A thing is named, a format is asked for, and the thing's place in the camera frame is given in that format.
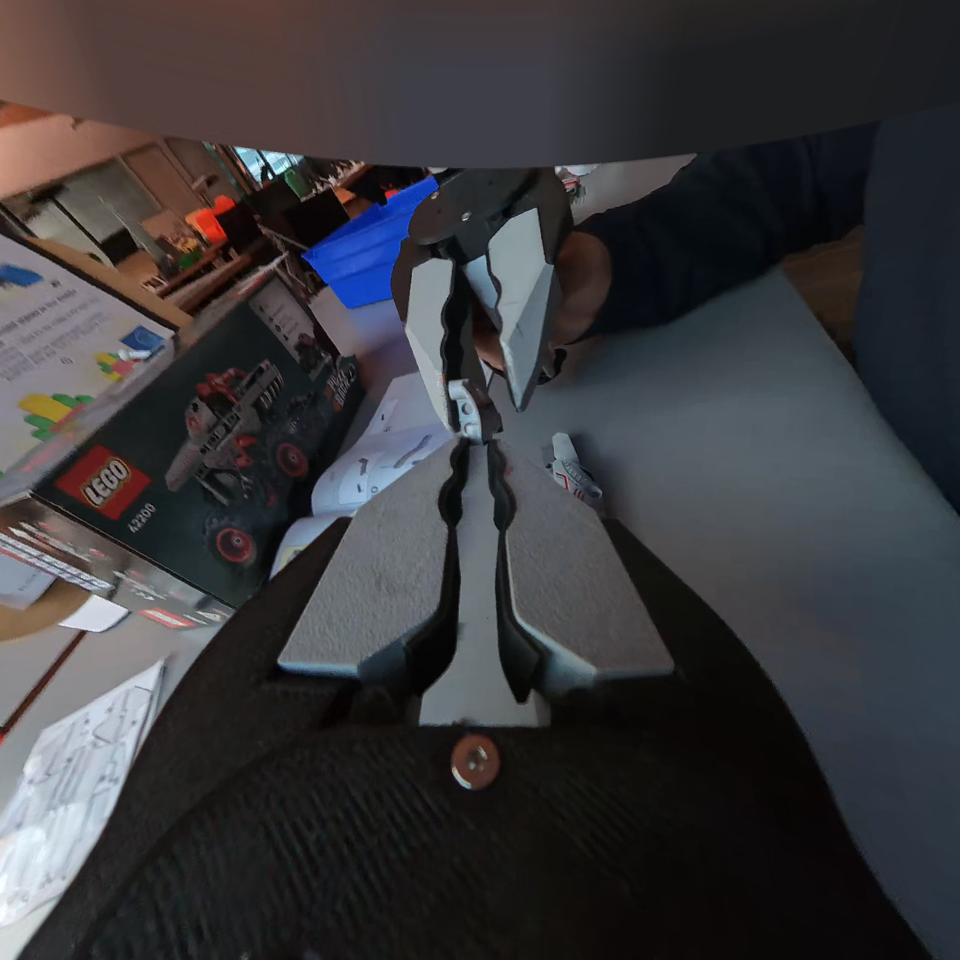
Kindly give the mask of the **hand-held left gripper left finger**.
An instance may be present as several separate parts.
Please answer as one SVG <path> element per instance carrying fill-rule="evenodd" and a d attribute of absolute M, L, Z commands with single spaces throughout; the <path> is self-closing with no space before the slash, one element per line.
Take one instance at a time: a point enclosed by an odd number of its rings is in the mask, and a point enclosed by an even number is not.
<path fill-rule="evenodd" d="M 423 694 L 447 670 L 470 447 L 446 441 L 354 514 L 278 656 L 281 670 L 396 694 Z"/>

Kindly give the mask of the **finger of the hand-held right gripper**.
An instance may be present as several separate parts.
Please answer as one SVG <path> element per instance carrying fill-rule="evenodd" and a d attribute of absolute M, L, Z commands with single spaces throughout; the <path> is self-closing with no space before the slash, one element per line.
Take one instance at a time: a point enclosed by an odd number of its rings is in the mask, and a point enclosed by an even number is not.
<path fill-rule="evenodd" d="M 562 220 L 536 207 L 460 215 L 461 271 L 491 323 L 517 412 L 562 365 L 549 330 L 560 305 L 555 260 L 561 238 Z"/>
<path fill-rule="evenodd" d="M 444 313 L 454 285 L 454 265 L 444 258 L 428 258 L 411 272 L 404 329 L 416 366 L 440 423 L 459 432 L 447 384 Z"/>

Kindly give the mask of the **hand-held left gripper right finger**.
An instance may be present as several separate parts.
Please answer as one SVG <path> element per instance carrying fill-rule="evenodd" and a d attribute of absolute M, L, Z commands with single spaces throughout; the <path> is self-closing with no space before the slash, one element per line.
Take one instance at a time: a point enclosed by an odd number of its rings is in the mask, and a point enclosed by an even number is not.
<path fill-rule="evenodd" d="M 602 516 L 502 440 L 487 446 L 500 664 L 518 702 L 676 666 Z"/>

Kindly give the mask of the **grey curved lego panel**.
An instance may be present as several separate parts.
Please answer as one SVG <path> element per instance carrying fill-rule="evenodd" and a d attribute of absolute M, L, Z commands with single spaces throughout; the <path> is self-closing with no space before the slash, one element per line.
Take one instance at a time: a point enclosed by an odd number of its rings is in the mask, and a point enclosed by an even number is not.
<path fill-rule="evenodd" d="M 450 380 L 447 390 L 456 414 L 458 432 L 463 439 L 481 446 L 502 432 L 502 418 L 482 381 Z"/>

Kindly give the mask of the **grey red-printed lego assembly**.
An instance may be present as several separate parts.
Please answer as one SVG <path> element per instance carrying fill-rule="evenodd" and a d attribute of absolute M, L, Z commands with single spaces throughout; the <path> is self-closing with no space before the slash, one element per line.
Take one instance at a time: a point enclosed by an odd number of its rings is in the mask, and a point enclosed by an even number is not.
<path fill-rule="evenodd" d="M 594 475 L 582 464 L 570 435 L 554 433 L 550 442 L 542 448 L 542 456 L 547 473 L 558 486 L 594 510 L 599 517 L 605 515 L 603 490 Z"/>

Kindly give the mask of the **person's right forearm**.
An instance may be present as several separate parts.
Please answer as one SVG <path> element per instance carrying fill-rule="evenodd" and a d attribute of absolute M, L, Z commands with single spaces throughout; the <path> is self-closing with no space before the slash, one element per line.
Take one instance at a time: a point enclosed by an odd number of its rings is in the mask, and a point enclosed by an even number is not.
<path fill-rule="evenodd" d="M 606 246 L 612 276 L 580 341 L 668 324 L 860 227 L 878 126 L 702 153 L 666 186 L 583 220 L 573 232 Z"/>

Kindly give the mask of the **lego instruction booklet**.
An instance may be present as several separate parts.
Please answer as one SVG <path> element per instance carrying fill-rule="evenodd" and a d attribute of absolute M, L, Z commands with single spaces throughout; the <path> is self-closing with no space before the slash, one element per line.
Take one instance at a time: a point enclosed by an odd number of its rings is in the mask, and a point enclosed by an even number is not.
<path fill-rule="evenodd" d="M 361 436 L 318 477 L 311 492 L 311 511 L 283 534 L 270 577 L 333 522 L 351 518 L 452 437 L 438 419 L 420 375 L 394 378 Z"/>

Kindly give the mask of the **black lego set box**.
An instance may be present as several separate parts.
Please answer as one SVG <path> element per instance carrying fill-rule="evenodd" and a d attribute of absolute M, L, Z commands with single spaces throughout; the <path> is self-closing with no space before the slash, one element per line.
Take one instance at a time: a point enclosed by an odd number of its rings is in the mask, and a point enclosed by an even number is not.
<path fill-rule="evenodd" d="M 218 626 L 267 581 L 282 536 L 365 390 L 311 314 L 248 303 L 130 399 L 2 481 L 2 556 L 172 628 Z"/>

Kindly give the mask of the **person's right hand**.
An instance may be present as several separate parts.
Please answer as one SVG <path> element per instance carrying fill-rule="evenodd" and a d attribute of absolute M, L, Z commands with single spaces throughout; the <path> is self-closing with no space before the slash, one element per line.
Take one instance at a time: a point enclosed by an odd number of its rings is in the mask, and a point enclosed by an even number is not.
<path fill-rule="evenodd" d="M 554 348 L 567 348 L 588 334 L 613 282 L 607 247 L 596 237 L 573 231 L 555 263 L 560 300 L 551 327 Z"/>

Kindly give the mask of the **blue plastic bin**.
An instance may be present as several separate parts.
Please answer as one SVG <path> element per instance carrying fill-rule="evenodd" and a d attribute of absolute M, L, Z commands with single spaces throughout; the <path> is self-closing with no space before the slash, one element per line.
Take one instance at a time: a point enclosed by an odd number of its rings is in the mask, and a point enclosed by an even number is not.
<path fill-rule="evenodd" d="M 339 227 L 301 258 L 347 309 L 390 301 L 393 269 L 413 213 L 438 188 L 436 178 L 427 176 Z"/>

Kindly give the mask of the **orange bin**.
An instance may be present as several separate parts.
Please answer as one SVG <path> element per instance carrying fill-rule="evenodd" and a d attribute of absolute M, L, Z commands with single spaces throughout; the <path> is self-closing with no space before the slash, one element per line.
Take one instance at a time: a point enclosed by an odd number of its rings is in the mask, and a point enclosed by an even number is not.
<path fill-rule="evenodd" d="M 226 243 L 228 235 L 218 218 L 235 207 L 236 201 L 234 199 L 220 195 L 214 198 L 212 206 L 198 208 L 185 214 L 184 220 L 192 229 L 201 234 L 209 244 Z"/>

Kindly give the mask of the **white sticker sheet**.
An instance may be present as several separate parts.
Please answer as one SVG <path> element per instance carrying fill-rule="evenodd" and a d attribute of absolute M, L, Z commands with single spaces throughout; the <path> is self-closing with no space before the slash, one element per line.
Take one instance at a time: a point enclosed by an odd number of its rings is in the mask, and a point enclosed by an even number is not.
<path fill-rule="evenodd" d="M 42 730 L 1 818 L 1 925 L 76 878 L 114 812 L 156 718 L 166 661 Z"/>

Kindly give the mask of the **illustrated instruction sign board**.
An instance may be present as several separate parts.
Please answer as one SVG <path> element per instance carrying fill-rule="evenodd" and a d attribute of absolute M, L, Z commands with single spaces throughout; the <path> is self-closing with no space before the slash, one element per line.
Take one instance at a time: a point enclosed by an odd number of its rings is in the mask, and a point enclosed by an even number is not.
<path fill-rule="evenodd" d="M 25 498 L 172 364 L 193 319 L 52 241 L 1 237 L 1 498 Z"/>

